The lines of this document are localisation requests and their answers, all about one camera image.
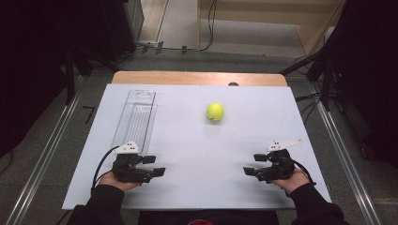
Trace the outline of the dark curtain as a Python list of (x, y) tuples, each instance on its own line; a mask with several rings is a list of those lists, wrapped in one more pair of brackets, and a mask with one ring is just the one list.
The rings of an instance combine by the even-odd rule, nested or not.
[(398, 0), (346, 0), (330, 39), (338, 87), (370, 128), (362, 142), (398, 169)]
[(92, 0), (0, 0), (0, 158), (68, 85), (61, 66)]

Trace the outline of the clear plastic tray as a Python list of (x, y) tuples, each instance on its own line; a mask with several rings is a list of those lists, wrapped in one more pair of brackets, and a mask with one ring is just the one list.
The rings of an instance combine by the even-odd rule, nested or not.
[(135, 143), (141, 155), (146, 155), (156, 116), (156, 92), (130, 90), (121, 113), (112, 147)]

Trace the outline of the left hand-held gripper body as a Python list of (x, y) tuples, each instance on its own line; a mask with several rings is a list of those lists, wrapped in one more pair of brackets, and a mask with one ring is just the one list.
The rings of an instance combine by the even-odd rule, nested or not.
[(117, 146), (112, 153), (116, 155), (112, 173), (116, 179), (123, 183), (148, 183), (153, 177), (153, 171), (138, 169), (145, 156), (135, 142), (127, 142)]

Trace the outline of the aluminium floor rail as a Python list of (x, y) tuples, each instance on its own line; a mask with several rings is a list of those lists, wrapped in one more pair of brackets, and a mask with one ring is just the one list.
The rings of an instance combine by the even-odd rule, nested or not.
[(338, 158), (338, 165), (344, 173), (344, 180), (348, 184), (346, 193), (350, 194), (351, 198), (355, 201), (354, 206), (360, 210), (366, 225), (382, 225), (379, 214), (376, 212), (375, 204), (360, 177), (353, 159), (349, 155), (348, 148), (344, 143), (341, 132), (336, 126), (332, 113), (322, 103), (319, 103), (316, 108), (329, 134), (333, 152)]
[(53, 158), (54, 152), (61, 140), (63, 133), (69, 123), (69, 120), (76, 108), (76, 105), (80, 99), (80, 94), (77, 94), (72, 98), (69, 105), (65, 106), (61, 113), (57, 123), (51, 133), (49, 140), (46, 142), (44, 149), (36, 163), (33, 171), (31, 172), (27, 182), (23, 186), (23, 189), (15, 203), (6, 225), (21, 225), (23, 218), (33, 201), (41, 180), (47, 171), (47, 168)]

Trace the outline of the person's left hand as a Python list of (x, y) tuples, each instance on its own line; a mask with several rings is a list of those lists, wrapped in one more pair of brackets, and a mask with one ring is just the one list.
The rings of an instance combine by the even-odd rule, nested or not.
[(122, 191), (128, 191), (133, 188), (137, 188), (141, 186), (141, 183), (123, 183), (116, 179), (115, 175), (112, 172), (108, 172), (104, 174), (99, 180), (100, 185), (112, 186), (115, 188), (119, 188)]

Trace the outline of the black metal stand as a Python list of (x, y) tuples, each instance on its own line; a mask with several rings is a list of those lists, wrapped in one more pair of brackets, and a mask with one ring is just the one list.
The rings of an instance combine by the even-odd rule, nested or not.
[(292, 66), (287, 67), (280, 71), (280, 74), (286, 76), (293, 71), (298, 70), (311, 64), (306, 78), (309, 82), (316, 82), (320, 77), (323, 77), (321, 102), (325, 110), (329, 111), (329, 87), (332, 77), (332, 61), (328, 55), (322, 51), (316, 52), (310, 56), (305, 56), (302, 60), (294, 63)]
[(82, 45), (70, 45), (65, 53), (65, 76), (67, 84), (66, 104), (69, 105), (76, 96), (74, 69), (77, 68), (81, 75), (89, 77), (93, 71), (89, 60), (93, 59), (100, 65), (105, 66), (113, 72), (120, 71), (120, 68), (98, 54), (90, 51)]

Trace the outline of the dark cabinet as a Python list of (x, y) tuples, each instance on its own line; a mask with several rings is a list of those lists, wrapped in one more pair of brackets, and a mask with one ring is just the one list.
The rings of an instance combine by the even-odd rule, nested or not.
[(100, 0), (110, 39), (110, 58), (120, 61), (132, 53), (145, 20), (141, 0)]

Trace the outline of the wooden table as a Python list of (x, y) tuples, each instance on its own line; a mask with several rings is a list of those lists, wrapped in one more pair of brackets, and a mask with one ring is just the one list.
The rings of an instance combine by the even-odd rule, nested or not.
[(287, 82), (282, 74), (189, 72), (189, 71), (118, 71), (112, 84), (174, 84), (174, 85), (228, 85), (280, 86)]

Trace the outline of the light wooden shelf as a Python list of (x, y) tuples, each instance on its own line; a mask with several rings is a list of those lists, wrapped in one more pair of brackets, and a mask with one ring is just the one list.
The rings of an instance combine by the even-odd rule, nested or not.
[(345, 0), (197, 0), (196, 46), (212, 52), (314, 53)]

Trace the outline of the yellow tennis ball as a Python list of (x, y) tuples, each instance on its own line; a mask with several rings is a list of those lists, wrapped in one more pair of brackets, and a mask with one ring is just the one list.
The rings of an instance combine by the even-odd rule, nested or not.
[(207, 106), (207, 118), (212, 121), (220, 121), (224, 115), (223, 105), (214, 102)]

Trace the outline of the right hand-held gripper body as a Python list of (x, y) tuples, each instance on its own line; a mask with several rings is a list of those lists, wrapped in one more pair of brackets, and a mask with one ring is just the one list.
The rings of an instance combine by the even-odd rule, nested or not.
[(273, 141), (264, 154), (267, 155), (267, 161), (271, 163), (271, 166), (255, 169), (254, 176), (259, 181), (266, 181), (267, 183), (273, 180), (288, 179), (295, 170), (295, 164), (287, 149), (300, 143), (302, 143), (301, 139), (281, 142)]

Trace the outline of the person's right hand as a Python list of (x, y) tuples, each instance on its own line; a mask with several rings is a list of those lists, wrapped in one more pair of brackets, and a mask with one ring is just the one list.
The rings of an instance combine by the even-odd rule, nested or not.
[(288, 179), (273, 180), (272, 184), (283, 189), (287, 194), (292, 193), (297, 188), (309, 184), (310, 180), (306, 173), (300, 169), (295, 169)]

